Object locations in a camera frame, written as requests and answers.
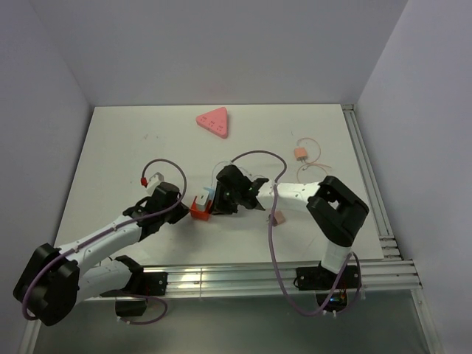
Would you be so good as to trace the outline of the light blue charger plug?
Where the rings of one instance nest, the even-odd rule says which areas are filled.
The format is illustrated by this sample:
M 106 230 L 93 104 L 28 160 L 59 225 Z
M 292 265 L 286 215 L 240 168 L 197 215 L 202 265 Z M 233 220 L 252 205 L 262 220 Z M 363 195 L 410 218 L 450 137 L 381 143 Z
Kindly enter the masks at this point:
M 204 190 L 208 192 L 209 200 L 213 201 L 215 197 L 215 188 L 214 187 L 205 187 Z

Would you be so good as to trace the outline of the white charger plug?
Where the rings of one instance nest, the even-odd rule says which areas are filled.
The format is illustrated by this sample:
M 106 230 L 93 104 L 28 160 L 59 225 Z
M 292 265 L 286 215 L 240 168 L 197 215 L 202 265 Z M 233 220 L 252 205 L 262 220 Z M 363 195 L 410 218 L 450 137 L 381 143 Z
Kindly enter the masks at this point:
M 195 198 L 195 208 L 199 211 L 204 212 L 207 208 L 209 202 L 209 191 L 207 189 L 202 189 L 199 195 Z

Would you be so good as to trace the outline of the red cube socket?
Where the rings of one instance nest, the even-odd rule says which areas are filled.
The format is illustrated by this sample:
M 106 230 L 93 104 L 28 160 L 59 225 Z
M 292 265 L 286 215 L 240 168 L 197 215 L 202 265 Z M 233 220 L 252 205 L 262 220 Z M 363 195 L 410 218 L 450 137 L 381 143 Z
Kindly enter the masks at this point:
M 212 201 L 207 201 L 205 205 L 205 210 L 201 211 L 197 208 L 197 197 L 194 197 L 193 202 L 190 207 L 190 215 L 193 219 L 200 221 L 208 221 L 211 215 L 210 209 L 212 206 Z

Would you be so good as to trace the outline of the brown pink charger plug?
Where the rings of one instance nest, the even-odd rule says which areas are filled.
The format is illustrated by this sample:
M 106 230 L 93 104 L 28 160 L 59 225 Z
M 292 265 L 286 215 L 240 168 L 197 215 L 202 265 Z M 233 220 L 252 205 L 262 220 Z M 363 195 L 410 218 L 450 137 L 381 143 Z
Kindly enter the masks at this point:
M 276 210 L 274 213 L 270 213 L 267 218 L 267 223 L 272 226 L 279 226 L 286 222 L 286 218 L 281 210 Z

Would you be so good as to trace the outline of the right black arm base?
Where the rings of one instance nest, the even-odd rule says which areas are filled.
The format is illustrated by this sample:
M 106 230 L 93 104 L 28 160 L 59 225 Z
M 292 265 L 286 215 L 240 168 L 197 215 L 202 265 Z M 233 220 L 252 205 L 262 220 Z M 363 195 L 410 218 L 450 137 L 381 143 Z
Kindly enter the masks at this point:
M 294 286 L 299 291 L 329 291 L 335 282 L 337 275 L 324 270 L 320 265 L 296 268 Z M 357 289 L 360 276 L 354 265 L 348 265 L 336 285 L 336 290 L 331 296 L 324 309 L 333 312 L 343 310 L 349 304 L 348 290 Z

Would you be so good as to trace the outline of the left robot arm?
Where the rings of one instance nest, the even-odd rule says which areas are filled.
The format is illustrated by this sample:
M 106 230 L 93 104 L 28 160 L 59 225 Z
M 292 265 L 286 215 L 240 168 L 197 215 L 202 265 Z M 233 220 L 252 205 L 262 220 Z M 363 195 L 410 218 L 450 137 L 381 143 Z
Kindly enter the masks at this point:
M 151 195 L 96 232 L 59 247 L 39 246 L 13 290 L 24 315 L 52 326 L 85 299 L 106 293 L 144 297 L 143 267 L 128 256 L 110 256 L 185 217 L 189 209 L 182 198 L 177 186 L 161 182 Z

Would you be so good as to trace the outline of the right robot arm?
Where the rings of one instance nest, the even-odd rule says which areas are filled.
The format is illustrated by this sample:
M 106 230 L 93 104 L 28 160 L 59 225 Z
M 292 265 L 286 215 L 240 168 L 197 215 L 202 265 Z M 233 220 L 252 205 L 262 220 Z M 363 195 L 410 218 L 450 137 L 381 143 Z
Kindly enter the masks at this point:
M 345 276 L 343 264 L 369 214 L 369 207 L 335 176 L 308 184 L 280 183 L 268 178 L 251 180 L 233 164 L 216 176 L 212 214 L 231 215 L 239 206 L 248 210 L 287 209 L 307 212 L 327 239 L 319 279 L 329 288 Z

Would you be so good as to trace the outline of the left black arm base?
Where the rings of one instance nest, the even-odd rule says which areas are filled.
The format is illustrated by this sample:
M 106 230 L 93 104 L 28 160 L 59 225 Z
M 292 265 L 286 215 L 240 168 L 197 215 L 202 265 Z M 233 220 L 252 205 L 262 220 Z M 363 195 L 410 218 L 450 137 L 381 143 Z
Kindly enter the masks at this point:
M 132 276 L 130 282 L 123 288 L 115 291 L 116 297 L 130 297 L 131 300 L 116 300 L 115 314 L 122 322 L 130 325 L 150 325 L 165 317 L 168 304 L 162 296 L 167 290 L 167 272 L 144 272 Z M 151 305 L 161 305 L 162 312 L 154 319 L 136 320 L 142 317 Z

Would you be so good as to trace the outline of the orange pink charger plug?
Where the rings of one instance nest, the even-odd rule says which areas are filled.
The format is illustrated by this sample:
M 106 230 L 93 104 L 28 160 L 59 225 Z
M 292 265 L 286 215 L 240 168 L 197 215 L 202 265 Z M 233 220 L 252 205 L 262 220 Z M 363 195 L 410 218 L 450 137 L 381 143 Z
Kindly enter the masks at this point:
M 294 149 L 294 157 L 299 162 L 306 162 L 308 153 L 304 147 L 296 147 Z

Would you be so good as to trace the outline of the pink triangular power strip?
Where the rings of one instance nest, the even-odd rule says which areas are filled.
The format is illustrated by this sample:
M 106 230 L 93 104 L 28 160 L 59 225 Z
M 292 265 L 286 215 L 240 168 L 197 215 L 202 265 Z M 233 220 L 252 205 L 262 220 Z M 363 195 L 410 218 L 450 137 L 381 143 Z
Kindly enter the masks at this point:
M 229 116 L 225 107 L 216 108 L 195 118 L 198 126 L 221 139 L 229 135 Z

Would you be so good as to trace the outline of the aluminium front rail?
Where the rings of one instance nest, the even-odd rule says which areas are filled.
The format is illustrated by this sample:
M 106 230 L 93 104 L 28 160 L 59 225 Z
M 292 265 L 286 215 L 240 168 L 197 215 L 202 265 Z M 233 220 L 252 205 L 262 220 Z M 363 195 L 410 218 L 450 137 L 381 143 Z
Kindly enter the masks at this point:
M 368 291 L 364 283 L 373 284 L 372 276 L 379 273 L 380 269 L 372 267 L 374 262 L 355 266 L 361 278 L 357 289 L 348 290 L 348 294 L 355 291 Z M 270 296 L 288 294 L 300 294 L 294 286 L 296 268 L 315 266 L 308 263 L 282 263 L 280 271 L 274 272 L 269 263 L 252 265 L 230 265 L 230 266 L 201 266 L 186 268 L 183 266 L 153 267 L 146 266 L 144 272 L 167 272 L 167 290 L 162 296 L 168 299 L 177 298 L 211 298 L 211 297 L 235 297 L 235 296 Z M 112 297 L 121 285 L 128 280 L 128 270 L 119 272 L 107 262 L 102 267 L 94 267 L 90 275 L 81 279 L 74 287 L 78 292 L 80 301 L 101 297 Z M 327 294 L 329 291 L 314 291 L 318 294 Z

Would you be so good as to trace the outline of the aluminium rail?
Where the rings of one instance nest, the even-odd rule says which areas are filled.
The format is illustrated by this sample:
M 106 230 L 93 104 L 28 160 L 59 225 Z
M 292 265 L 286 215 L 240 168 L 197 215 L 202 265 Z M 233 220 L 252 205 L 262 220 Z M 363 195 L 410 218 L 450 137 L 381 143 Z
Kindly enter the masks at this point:
M 429 310 L 423 284 L 417 273 L 413 260 L 404 259 L 398 248 L 398 243 L 392 231 L 389 218 L 386 213 L 381 193 L 375 179 L 366 146 L 362 138 L 360 128 L 355 116 L 354 105 L 341 107 L 347 128 L 351 136 L 354 151 L 361 169 L 364 186 L 372 207 L 375 224 L 378 228 L 379 240 L 383 252 L 383 259 L 374 262 L 372 267 L 380 269 L 380 272 L 372 276 L 373 284 L 364 283 L 368 291 L 374 290 L 408 290 L 411 293 L 414 312 L 416 313 L 421 331 L 426 340 L 428 353 L 443 353 L 444 349 L 434 325 L 434 320 Z
M 373 284 L 372 276 L 379 273 L 380 269 L 372 267 L 374 262 L 355 266 L 361 278 L 357 289 L 348 290 L 348 294 L 355 291 L 368 291 L 364 283 Z M 177 298 L 211 298 L 211 297 L 235 297 L 235 296 L 270 296 L 288 294 L 300 294 L 294 286 L 296 268 L 315 266 L 308 263 L 282 263 L 280 271 L 274 272 L 269 263 L 252 265 L 230 265 L 230 266 L 201 266 L 186 268 L 183 266 L 153 267 L 146 266 L 144 272 L 167 272 L 167 290 L 162 296 L 168 299 Z M 78 292 L 80 301 L 101 297 L 112 297 L 121 285 L 128 280 L 128 270 L 119 272 L 107 262 L 102 267 L 94 267 L 90 275 L 81 279 L 74 287 Z M 329 291 L 314 291 L 318 294 L 327 294 Z

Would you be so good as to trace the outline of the aluminium right rail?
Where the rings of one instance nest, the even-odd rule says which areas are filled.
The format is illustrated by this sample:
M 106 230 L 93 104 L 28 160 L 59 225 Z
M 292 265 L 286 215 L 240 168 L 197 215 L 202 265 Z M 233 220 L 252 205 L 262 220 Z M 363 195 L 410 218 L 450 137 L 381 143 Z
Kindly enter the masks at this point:
M 434 325 L 434 320 L 429 310 L 423 284 L 417 273 L 413 260 L 404 259 L 398 248 L 398 243 L 392 231 L 389 218 L 386 213 L 381 193 L 375 179 L 366 146 L 362 138 L 360 128 L 355 116 L 354 105 L 341 107 L 347 128 L 351 136 L 354 151 L 361 169 L 364 186 L 372 207 L 375 224 L 378 228 L 379 240 L 383 252 L 383 259 L 374 262 L 372 267 L 380 269 L 380 272 L 372 276 L 373 284 L 364 283 L 368 291 L 374 290 L 408 290 L 411 293 L 414 312 L 416 313 L 421 331 L 426 340 L 428 353 L 443 353 L 444 349 Z

